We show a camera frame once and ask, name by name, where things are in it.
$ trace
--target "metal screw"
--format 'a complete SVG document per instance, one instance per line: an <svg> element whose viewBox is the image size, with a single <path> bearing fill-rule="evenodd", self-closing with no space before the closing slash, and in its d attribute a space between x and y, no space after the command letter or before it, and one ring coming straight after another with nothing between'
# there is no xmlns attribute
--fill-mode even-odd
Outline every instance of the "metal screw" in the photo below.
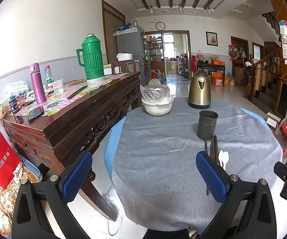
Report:
<svg viewBox="0 0 287 239"><path fill-rule="evenodd" d="M239 180L239 177L238 177L237 175L235 175L235 174L232 174L232 175L230 176L230 179L233 180L234 182L236 182L236 181Z"/></svg>
<svg viewBox="0 0 287 239"><path fill-rule="evenodd" d="M50 181L52 181L52 182L57 181L58 175L54 174L54 175L52 175L49 179L50 179Z"/></svg>
<svg viewBox="0 0 287 239"><path fill-rule="evenodd" d="M25 184L27 182L27 178L21 179L21 184Z"/></svg>
<svg viewBox="0 0 287 239"><path fill-rule="evenodd" d="M260 182L261 182L263 185L266 185L266 184L267 184L266 179L260 179Z"/></svg>

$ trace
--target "orange box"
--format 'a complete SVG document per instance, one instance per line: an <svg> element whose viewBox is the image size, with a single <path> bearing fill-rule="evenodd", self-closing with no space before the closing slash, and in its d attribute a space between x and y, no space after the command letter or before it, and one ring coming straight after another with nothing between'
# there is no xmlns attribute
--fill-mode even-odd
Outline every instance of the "orange box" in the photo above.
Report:
<svg viewBox="0 0 287 239"><path fill-rule="evenodd" d="M215 79L215 86L222 86L223 80L222 79Z"/></svg>
<svg viewBox="0 0 287 239"><path fill-rule="evenodd" d="M215 84L216 79L222 79L223 80L223 73L221 72L213 72L213 77L212 77L212 83Z"/></svg>
<svg viewBox="0 0 287 239"><path fill-rule="evenodd" d="M220 60L211 60L211 64L225 66L225 62Z"/></svg>
<svg viewBox="0 0 287 239"><path fill-rule="evenodd" d="M226 76L225 78L224 78L224 85L229 85L229 77L228 76Z"/></svg>

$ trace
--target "spoon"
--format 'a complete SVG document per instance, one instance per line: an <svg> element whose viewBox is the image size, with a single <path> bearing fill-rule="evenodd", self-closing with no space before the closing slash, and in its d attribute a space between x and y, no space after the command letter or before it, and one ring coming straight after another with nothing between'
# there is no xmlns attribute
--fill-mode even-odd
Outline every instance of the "spoon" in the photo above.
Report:
<svg viewBox="0 0 287 239"><path fill-rule="evenodd" d="M225 170L225 165L229 161L229 153L227 151L224 151L222 156L221 156L221 161L223 163L223 170Z"/></svg>
<svg viewBox="0 0 287 239"><path fill-rule="evenodd" d="M222 167L223 166L223 164L222 164L222 155L223 155L223 150L221 150L220 152L219 152L219 155L218 155L218 159L219 159L219 162L220 162L220 166Z"/></svg>

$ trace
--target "picture frame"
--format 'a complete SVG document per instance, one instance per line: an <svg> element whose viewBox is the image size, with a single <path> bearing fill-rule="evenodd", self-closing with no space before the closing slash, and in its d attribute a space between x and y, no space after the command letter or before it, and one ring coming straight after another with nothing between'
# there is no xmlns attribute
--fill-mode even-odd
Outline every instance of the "picture frame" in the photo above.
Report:
<svg viewBox="0 0 287 239"><path fill-rule="evenodd" d="M206 31L207 36L207 45L209 46L218 46L218 35L215 32Z"/></svg>

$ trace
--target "wall clock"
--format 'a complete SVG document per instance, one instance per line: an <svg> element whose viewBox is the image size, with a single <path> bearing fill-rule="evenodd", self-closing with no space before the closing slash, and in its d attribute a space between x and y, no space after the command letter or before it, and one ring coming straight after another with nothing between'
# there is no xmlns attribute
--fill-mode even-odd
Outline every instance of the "wall clock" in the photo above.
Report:
<svg viewBox="0 0 287 239"><path fill-rule="evenodd" d="M163 22L157 22L156 29L157 30L164 30L165 29L165 24Z"/></svg>

